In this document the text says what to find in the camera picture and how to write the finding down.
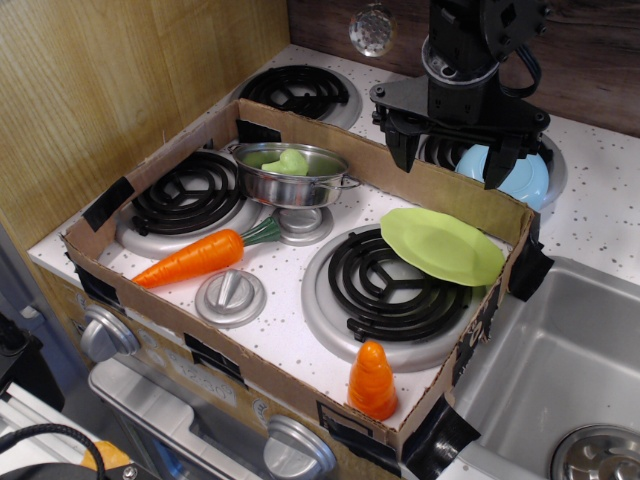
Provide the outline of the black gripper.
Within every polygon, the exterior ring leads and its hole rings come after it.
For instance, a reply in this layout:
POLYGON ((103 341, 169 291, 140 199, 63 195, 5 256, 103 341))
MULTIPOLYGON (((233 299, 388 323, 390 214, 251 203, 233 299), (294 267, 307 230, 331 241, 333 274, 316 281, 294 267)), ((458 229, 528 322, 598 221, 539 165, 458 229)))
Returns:
POLYGON ((536 142, 550 123, 548 113, 508 96, 495 78, 456 86, 424 75, 377 84, 370 98, 398 168, 411 171, 422 135, 483 143, 490 145, 483 170, 487 190, 502 185, 521 158, 522 144, 536 142))

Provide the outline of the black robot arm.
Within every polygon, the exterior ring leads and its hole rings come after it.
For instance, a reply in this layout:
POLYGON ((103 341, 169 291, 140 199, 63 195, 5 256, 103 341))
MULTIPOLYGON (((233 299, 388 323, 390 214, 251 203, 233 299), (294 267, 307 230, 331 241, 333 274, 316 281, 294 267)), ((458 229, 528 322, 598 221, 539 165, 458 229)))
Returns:
POLYGON ((424 75, 370 90, 373 123, 401 170, 423 135, 486 146, 488 189, 538 152, 550 116, 527 101, 541 80, 527 43, 545 33, 549 12, 544 1, 431 2, 424 75))

